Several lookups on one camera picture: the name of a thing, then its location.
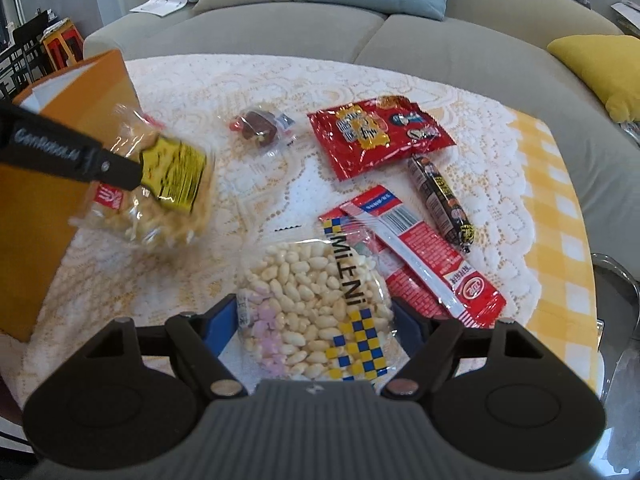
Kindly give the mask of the red white sausage packet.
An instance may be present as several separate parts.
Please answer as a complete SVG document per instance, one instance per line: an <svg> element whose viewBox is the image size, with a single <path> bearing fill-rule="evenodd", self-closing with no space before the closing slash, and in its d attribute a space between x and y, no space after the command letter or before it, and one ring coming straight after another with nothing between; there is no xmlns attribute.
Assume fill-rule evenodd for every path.
<svg viewBox="0 0 640 480"><path fill-rule="evenodd" d="M327 229L362 226L371 233L376 268L390 294L426 318L487 328L506 307L488 278L383 185L328 210L320 221Z"/></svg>

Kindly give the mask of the puffed rice cake packet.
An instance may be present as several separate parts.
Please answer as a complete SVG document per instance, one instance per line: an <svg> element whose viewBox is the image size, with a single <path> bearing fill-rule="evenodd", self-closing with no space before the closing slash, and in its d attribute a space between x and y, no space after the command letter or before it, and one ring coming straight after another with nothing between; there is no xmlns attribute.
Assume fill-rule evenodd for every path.
<svg viewBox="0 0 640 480"><path fill-rule="evenodd" d="M318 234L279 233L241 261L238 324L269 378L381 385L402 359L373 234L336 219Z"/></svg>

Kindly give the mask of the grey green sofa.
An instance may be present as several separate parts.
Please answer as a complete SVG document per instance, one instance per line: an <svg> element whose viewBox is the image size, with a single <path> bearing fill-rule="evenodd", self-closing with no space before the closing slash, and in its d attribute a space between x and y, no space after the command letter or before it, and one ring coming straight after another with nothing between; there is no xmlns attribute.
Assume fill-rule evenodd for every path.
<svg viewBox="0 0 640 480"><path fill-rule="evenodd" d="M85 54L128 60L187 53L272 54L385 68L451 84L543 120L566 163L589 244L639 269L639 149L548 52L555 39L613 35L573 0L448 0L440 21L329 3L261 2L133 13L91 34Z"/></svg>

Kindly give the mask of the waffle snack yellow label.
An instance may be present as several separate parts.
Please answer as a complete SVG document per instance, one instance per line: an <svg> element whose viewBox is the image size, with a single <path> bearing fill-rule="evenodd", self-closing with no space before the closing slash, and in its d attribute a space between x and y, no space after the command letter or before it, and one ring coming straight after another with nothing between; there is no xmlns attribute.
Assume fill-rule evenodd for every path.
<svg viewBox="0 0 640 480"><path fill-rule="evenodd" d="M138 162L141 184L132 191L93 183L70 225L111 233L146 250L190 245L212 215L216 152L165 129L140 110L114 109L119 133L111 151Z"/></svg>

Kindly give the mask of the yellow cushion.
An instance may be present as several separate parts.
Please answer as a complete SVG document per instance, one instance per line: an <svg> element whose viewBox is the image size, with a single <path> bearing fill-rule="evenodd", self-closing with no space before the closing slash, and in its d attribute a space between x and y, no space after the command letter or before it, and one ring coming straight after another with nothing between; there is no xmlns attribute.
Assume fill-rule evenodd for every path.
<svg viewBox="0 0 640 480"><path fill-rule="evenodd" d="M618 124L639 121L639 50L639 39L627 35L574 35L547 46Z"/></svg>

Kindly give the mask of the glass side table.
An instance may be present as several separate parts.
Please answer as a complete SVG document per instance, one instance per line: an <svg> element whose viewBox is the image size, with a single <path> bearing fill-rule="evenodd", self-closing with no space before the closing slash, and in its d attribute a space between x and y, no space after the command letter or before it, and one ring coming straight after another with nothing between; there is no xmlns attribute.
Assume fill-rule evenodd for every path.
<svg viewBox="0 0 640 480"><path fill-rule="evenodd" d="M593 465L610 479L639 477L639 281L612 257L591 255L597 286L606 429Z"/></svg>

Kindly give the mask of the red chip bag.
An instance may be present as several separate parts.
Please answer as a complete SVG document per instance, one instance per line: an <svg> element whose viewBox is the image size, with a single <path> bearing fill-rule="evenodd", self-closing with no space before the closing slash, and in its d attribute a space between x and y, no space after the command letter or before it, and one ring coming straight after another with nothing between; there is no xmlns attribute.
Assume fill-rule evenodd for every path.
<svg viewBox="0 0 640 480"><path fill-rule="evenodd" d="M307 115L338 180L456 142L437 120L404 96L378 96Z"/></svg>

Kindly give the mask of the black dining chair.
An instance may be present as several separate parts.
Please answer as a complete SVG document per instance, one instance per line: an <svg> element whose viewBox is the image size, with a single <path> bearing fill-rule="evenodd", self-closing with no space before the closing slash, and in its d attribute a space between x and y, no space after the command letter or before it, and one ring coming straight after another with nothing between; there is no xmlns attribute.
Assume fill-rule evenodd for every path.
<svg viewBox="0 0 640 480"><path fill-rule="evenodd" d="M12 100L36 80L54 72L41 39L51 24L47 11L14 29L14 44L1 52L1 99Z"/></svg>

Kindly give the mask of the white booklet on sofa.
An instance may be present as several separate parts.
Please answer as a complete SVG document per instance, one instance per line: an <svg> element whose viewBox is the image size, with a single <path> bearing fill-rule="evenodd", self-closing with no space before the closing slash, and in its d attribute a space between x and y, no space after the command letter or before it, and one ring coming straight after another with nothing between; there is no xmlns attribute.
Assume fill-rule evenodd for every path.
<svg viewBox="0 0 640 480"><path fill-rule="evenodd" d="M145 3L141 3L140 6L135 6L130 12L152 14L159 18L164 18L169 14L178 12L186 6L198 3L199 1L200 0L148 0Z"/></svg>

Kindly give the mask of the red yellow stools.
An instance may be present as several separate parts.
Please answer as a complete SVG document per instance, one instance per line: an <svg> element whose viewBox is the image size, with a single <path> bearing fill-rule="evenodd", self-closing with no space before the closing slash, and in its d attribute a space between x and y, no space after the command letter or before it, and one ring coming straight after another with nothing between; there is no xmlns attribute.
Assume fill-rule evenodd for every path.
<svg viewBox="0 0 640 480"><path fill-rule="evenodd" d="M41 44L49 55L54 70L64 70L84 59L84 40L69 18L48 27L43 32Z"/></svg>

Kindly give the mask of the small chocolate cake packet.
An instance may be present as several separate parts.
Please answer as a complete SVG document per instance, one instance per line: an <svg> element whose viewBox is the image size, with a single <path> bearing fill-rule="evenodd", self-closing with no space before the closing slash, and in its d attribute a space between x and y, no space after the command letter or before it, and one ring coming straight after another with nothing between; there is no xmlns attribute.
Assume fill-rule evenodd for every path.
<svg viewBox="0 0 640 480"><path fill-rule="evenodd" d="M295 125L295 120L277 107L255 105L235 115L229 129L252 141L256 148L269 148L280 141L288 142Z"/></svg>

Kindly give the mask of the dark sausage stick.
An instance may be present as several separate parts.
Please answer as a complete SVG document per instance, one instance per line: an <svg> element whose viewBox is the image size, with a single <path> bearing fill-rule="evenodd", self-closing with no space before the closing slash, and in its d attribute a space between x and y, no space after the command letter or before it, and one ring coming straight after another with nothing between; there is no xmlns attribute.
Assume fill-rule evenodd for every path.
<svg viewBox="0 0 640 480"><path fill-rule="evenodd" d="M426 155L412 155L407 166L439 234L467 254L475 240L475 228L444 176Z"/></svg>

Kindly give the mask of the white lace tablecloth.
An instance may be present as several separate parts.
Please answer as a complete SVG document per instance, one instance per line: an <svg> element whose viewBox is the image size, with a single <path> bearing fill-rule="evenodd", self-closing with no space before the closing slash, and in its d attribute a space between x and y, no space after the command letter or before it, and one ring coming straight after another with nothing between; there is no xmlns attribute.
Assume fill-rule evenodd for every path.
<svg viewBox="0 0 640 480"><path fill-rule="evenodd" d="M507 315L523 323L532 317L541 284L525 261L535 226L524 204L514 110L448 84L306 58L175 55L134 60L127 70L147 113L215 150L212 218L194 244L178 250L149 252L104 232L78 231L29 341L2 338L1 375L16 402L112 318L155 325L183 310L207 310L232 291L242 252L279 233L312 230L327 210L373 185L420 211L404 164L341 182L308 124L315 110L377 96L406 96L452 136L456 144L434 162L475 226L471 262L506 297ZM295 120L288 142L256 148L229 129L255 105Z"/></svg>

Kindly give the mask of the pile of books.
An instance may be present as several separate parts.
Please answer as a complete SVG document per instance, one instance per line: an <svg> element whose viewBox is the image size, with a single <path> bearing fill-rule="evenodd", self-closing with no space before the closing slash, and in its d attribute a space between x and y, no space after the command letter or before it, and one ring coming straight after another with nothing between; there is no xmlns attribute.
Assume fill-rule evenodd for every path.
<svg viewBox="0 0 640 480"><path fill-rule="evenodd" d="M620 0L611 4L611 10L616 17L616 23L627 35L640 37L640 8L631 0Z"/></svg>

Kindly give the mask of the yellow checked tablecloth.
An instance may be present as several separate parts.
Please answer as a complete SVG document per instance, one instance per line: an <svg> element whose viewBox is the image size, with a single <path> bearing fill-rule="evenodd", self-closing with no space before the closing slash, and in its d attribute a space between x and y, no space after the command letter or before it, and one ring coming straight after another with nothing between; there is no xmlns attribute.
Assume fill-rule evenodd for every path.
<svg viewBox="0 0 640 480"><path fill-rule="evenodd" d="M517 112L511 126L520 135L524 204L535 226L535 241L525 261L541 284L541 297L527 329L595 392L601 392L596 286L574 186L544 122Z"/></svg>

